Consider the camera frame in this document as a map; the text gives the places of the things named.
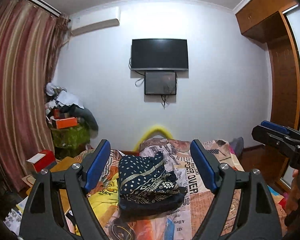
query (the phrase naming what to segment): air conditioner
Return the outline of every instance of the air conditioner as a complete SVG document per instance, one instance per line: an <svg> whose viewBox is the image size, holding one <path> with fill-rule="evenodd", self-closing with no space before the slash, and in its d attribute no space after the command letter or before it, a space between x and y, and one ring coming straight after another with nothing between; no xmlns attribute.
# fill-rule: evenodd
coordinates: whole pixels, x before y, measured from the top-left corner
<svg viewBox="0 0 300 240"><path fill-rule="evenodd" d="M111 7L71 19L73 36L120 25L120 8Z"/></svg>

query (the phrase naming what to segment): hand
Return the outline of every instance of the hand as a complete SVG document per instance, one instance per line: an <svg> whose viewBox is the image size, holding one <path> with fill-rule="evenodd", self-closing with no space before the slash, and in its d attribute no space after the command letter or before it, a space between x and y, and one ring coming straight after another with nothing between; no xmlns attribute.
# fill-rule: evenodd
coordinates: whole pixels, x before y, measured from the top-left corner
<svg viewBox="0 0 300 240"><path fill-rule="evenodd" d="M300 199L300 190L298 188L297 179L298 179L299 170L294 170L292 177L294 178L291 183L291 191L288 196L288 200L285 206L285 212L289 215L292 211L298 209L298 200Z"/></svg>

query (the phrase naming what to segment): silver screw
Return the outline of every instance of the silver screw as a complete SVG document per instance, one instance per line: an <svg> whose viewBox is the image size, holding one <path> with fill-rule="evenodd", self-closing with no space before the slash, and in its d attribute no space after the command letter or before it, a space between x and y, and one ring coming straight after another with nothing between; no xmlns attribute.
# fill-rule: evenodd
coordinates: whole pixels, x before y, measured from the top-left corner
<svg viewBox="0 0 300 240"><path fill-rule="evenodd" d="M223 169L223 170L227 170L229 168L229 165L226 164L226 163L221 163L220 168Z"/></svg>
<svg viewBox="0 0 300 240"><path fill-rule="evenodd" d="M259 169L252 169L252 172L256 175L260 174L260 170Z"/></svg>
<svg viewBox="0 0 300 240"><path fill-rule="evenodd" d="M78 168L80 168L80 163L74 163L74 164L72 164L72 169L74 169L74 170L77 170Z"/></svg>
<svg viewBox="0 0 300 240"><path fill-rule="evenodd" d="M48 173L48 169L44 168L44 169L42 169L42 170L40 171L40 173L41 173L42 175L47 174L47 173Z"/></svg>

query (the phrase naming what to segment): yellow arch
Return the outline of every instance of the yellow arch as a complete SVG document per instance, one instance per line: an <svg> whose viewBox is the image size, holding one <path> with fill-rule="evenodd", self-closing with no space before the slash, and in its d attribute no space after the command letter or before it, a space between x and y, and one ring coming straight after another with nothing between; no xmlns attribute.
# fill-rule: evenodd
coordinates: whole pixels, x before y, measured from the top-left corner
<svg viewBox="0 0 300 240"><path fill-rule="evenodd" d="M134 147L133 151L137 152L139 150L140 143L149 139L150 136L155 132L162 133L167 139L173 139L172 134L166 128L164 128L163 126L160 126L160 125L154 125L154 126L150 127L150 129L141 137L141 139L138 141L138 143Z"/></svg>

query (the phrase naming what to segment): stack of folded clothing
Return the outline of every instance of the stack of folded clothing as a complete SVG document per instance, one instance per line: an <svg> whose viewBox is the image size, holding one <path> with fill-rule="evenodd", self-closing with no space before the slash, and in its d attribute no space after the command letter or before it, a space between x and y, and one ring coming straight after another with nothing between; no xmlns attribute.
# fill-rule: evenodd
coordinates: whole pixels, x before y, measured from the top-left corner
<svg viewBox="0 0 300 240"><path fill-rule="evenodd" d="M164 168L162 152L154 157L125 156L119 162L119 208L122 217L151 216L177 209L187 193L174 172Z"/></svg>

